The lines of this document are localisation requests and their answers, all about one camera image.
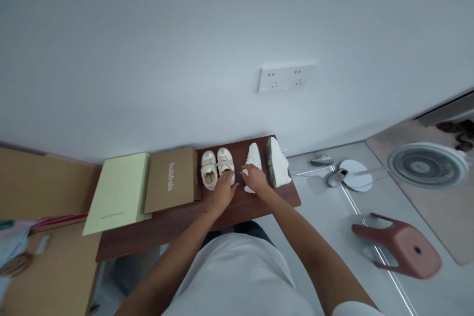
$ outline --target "children's shoe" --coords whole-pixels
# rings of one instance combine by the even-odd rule
[[[212,151],[206,151],[201,159],[201,177],[204,186],[208,190],[214,190],[217,184],[216,155]]]
[[[281,152],[275,137],[268,139],[266,154],[270,183],[275,188],[291,183],[291,178],[288,175],[288,160]]]
[[[260,159],[260,152],[258,151],[258,147],[257,147],[257,144],[255,142],[252,143],[250,145],[250,147],[248,148],[247,161],[245,162],[245,164],[253,164],[257,168],[262,169],[262,161]],[[247,169],[244,169],[242,171],[244,172],[244,174],[246,174],[248,176]],[[248,186],[245,186],[245,188],[243,188],[243,189],[248,193],[251,193],[251,194],[255,193]]]
[[[217,151],[217,169],[219,170],[219,176],[222,174],[228,172],[228,171],[233,171],[235,172],[235,167],[234,167],[234,161],[232,160],[232,155],[231,152],[227,148],[219,148]],[[232,182],[236,182],[236,174],[232,176]]]
[[[334,161],[330,156],[319,156],[316,159],[312,159],[311,164],[314,166],[328,166],[334,164]]]
[[[342,181],[344,180],[344,178],[346,177],[347,175],[347,170],[345,169],[339,169],[337,170],[336,172],[332,173],[328,178],[327,178],[327,184],[332,187],[332,188],[335,188],[337,187],[338,185],[341,185],[342,184]]]

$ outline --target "beige carpet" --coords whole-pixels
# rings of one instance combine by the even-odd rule
[[[401,145],[433,142],[454,148],[455,135],[418,121],[403,122],[366,140],[371,150],[387,164],[390,152]],[[459,265],[474,261],[474,167],[464,186],[449,190],[427,190],[394,180]]]

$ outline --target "fan grille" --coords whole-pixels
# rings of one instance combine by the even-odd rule
[[[419,147],[396,154],[393,168],[406,180],[433,188],[451,186],[460,177],[459,167],[450,156]]]

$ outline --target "pink plastic stool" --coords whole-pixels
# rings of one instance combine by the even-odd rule
[[[371,215],[391,221],[393,224],[384,229],[354,224],[352,231],[356,235],[385,246],[398,262],[398,267],[374,262],[377,268],[418,279],[428,279],[441,269],[442,261],[438,252],[420,231],[399,220],[373,212]]]

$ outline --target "shoe box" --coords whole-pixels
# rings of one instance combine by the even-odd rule
[[[198,178],[198,153],[192,147],[153,154],[144,212],[201,200]]]

